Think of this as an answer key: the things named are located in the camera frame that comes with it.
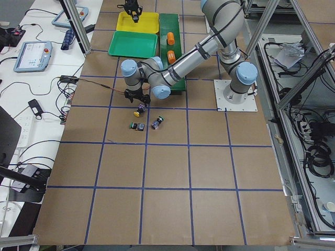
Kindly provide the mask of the black gripper near trays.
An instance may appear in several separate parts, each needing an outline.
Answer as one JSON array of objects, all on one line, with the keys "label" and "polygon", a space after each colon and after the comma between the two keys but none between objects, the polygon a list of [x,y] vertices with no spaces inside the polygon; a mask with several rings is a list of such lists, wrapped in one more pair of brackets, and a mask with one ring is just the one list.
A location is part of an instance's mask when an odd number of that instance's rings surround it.
[{"label": "black gripper near trays", "polygon": [[118,4],[118,8],[123,8],[131,17],[139,17],[142,14],[143,7],[140,6],[137,0],[125,0],[124,4]]}]

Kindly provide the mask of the silver robot arm near conveyor start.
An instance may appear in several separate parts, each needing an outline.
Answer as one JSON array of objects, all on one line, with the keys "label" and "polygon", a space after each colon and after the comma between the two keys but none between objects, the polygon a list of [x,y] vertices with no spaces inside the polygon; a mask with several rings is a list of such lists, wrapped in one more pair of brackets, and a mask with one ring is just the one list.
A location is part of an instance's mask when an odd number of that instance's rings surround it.
[{"label": "silver robot arm near conveyor start", "polygon": [[245,102],[258,70],[254,64],[241,58],[235,45],[244,21],[242,5],[238,1],[202,1],[200,6],[209,22],[209,35],[176,62],[166,69],[158,56],[139,62],[131,59],[122,62],[121,72],[127,85],[124,96],[127,99],[149,104],[151,100],[143,93],[143,83],[150,84],[157,99],[169,97],[174,84],[220,51],[220,64],[231,77],[230,84],[223,91],[224,98],[235,105]]}]

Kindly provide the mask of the black gripper near buttons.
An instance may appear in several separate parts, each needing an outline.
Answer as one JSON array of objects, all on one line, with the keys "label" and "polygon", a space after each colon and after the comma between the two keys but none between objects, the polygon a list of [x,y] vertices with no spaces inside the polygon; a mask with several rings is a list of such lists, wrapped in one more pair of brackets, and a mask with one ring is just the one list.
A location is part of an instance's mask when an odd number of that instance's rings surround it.
[{"label": "black gripper near buttons", "polygon": [[125,89],[124,96],[125,98],[129,99],[131,103],[133,103],[134,99],[137,99],[143,102],[146,108],[150,106],[150,102],[151,102],[150,95],[144,94],[142,89],[138,89],[138,90]]}]

